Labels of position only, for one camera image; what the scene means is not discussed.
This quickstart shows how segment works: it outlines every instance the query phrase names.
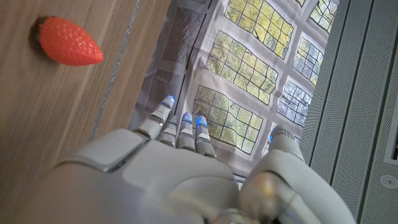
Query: ribbed panel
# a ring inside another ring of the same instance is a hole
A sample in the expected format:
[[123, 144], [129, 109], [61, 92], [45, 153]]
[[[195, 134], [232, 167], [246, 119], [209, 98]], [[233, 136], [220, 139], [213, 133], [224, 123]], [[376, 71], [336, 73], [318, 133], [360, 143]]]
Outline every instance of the ribbed panel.
[[352, 0], [318, 132], [311, 168], [330, 182], [351, 99], [372, 1]]
[[325, 99], [329, 91], [329, 82], [333, 72], [337, 51], [339, 49], [341, 33], [345, 25], [345, 17], [347, 14], [349, 0], [341, 1], [338, 5], [333, 27], [325, 49], [325, 57], [320, 68], [320, 74], [317, 81], [317, 87], [313, 94], [311, 106], [307, 114], [304, 124], [303, 135], [300, 142], [305, 162], [309, 164], [310, 158], [317, 138], [318, 127], [325, 105]]
[[374, 2], [332, 182], [355, 217], [383, 111], [381, 106], [396, 41], [397, 10], [397, 1]]
[[398, 177], [398, 166], [384, 163], [386, 144], [391, 127], [392, 114], [398, 94], [398, 54], [396, 54], [394, 70], [387, 94], [386, 107], [377, 138], [371, 176], [366, 192], [361, 223], [398, 223], [398, 188], [388, 189], [380, 183], [382, 175]]

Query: window pane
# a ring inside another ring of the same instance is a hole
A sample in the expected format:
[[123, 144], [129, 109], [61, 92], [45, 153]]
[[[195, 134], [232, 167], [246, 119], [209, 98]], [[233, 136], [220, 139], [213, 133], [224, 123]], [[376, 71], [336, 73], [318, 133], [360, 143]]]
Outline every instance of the window pane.
[[229, 1], [225, 17], [252, 33], [276, 55], [285, 59], [293, 27], [267, 1]]
[[330, 32], [335, 18], [337, 5], [331, 0], [319, 0], [310, 17], [326, 31]]
[[294, 69], [316, 85], [322, 60], [323, 53], [302, 37], [294, 59]]
[[300, 5], [301, 6], [303, 6], [304, 5], [304, 3], [305, 3], [305, 0], [296, 0], [298, 3], [300, 3]]
[[222, 31], [217, 33], [206, 68], [264, 104], [269, 104], [269, 97], [275, 89], [278, 77], [277, 71]]
[[205, 116], [209, 135], [250, 154], [262, 118], [232, 102], [222, 93], [199, 86], [193, 116]]
[[284, 87], [284, 95], [279, 98], [277, 112], [292, 122], [304, 126], [307, 117], [311, 96], [291, 81]]

